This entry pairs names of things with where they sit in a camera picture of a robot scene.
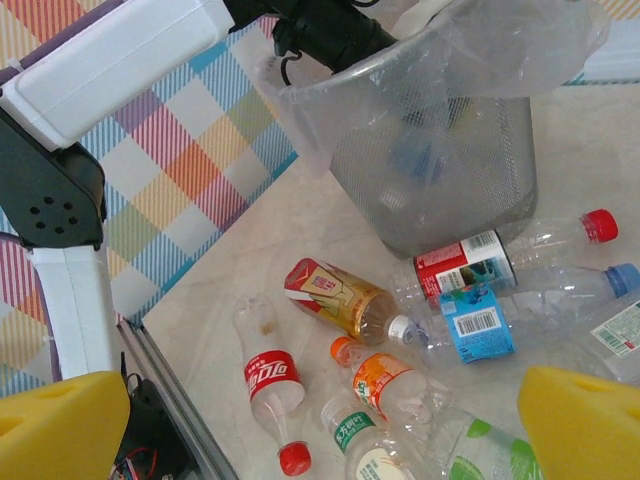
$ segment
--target bottle label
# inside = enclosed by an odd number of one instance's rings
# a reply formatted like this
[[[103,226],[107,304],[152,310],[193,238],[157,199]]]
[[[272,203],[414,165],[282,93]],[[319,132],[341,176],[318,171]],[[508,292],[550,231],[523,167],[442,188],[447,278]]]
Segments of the bottle label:
[[[515,352],[502,308],[487,284],[443,293],[440,309],[464,363]]]
[[[249,389],[249,398],[272,383],[289,380],[300,383],[293,357],[282,350],[271,350],[256,355],[244,368],[244,380]]]
[[[393,297],[385,290],[333,265],[305,258],[284,281],[287,297],[303,309],[337,325],[353,338],[371,300],[378,295]]]
[[[393,355],[376,353],[360,365],[353,377],[353,389],[363,403],[384,417],[380,410],[382,391],[391,380],[410,370],[413,369]]]
[[[449,480],[542,480],[531,446],[474,420],[453,451]]]
[[[408,480],[384,448],[369,450],[358,462],[356,480]]]
[[[515,285],[511,262],[495,230],[414,258],[426,298],[481,282]]]
[[[347,449],[347,445],[351,442],[351,439],[359,432],[368,427],[375,427],[371,417],[364,412],[356,412],[345,418],[333,435],[334,440],[342,450],[342,453]]]
[[[640,302],[626,308],[591,331],[618,358],[623,358],[640,346]]]

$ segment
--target green bottle label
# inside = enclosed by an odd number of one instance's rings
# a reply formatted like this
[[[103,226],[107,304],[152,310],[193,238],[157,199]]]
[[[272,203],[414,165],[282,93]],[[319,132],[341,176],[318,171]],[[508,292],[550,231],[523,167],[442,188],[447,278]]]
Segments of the green bottle label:
[[[364,412],[356,412],[345,418],[334,433],[333,438],[342,450],[342,453],[347,449],[347,445],[358,432],[361,432],[367,427],[375,427],[376,424],[373,420]]]
[[[474,420],[454,450],[449,480],[542,480],[531,446]]]

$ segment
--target yellow foam pad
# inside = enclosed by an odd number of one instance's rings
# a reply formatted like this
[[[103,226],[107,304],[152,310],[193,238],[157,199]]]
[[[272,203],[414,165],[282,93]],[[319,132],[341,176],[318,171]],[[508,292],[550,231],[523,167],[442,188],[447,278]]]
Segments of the yellow foam pad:
[[[129,419],[120,374],[99,372],[0,399],[0,478],[109,476]]]
[[[518,409],[546,480],[640,479],[640,389],[532,367]]]

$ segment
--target clear plastic bag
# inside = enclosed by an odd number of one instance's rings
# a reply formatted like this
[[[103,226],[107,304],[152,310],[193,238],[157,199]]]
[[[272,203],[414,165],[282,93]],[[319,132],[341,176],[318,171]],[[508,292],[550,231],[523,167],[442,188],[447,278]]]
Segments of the clear plastic bag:
[[[391,30],[415,3],[382,0],[366,13]],[[393,126],[398,119],[426,115],[433,129],[446,130],[443,106],[452,98],[523,98],[562,85],[608,28],[591,0],[456,0],[417,34],[337,75],[311,60],[289,63],[294,86],[286,87],[280,59],[270,57],[259,83],[298,152],[325,171],[341,139],[376,122],[402,129]]]

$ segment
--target blue label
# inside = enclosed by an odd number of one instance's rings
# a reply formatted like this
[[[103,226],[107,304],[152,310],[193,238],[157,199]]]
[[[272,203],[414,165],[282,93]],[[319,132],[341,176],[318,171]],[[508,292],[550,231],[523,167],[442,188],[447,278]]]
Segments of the blue label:
[[[440,309],[464,363],[516,351],[502,308],[487,284],[443,293]]]

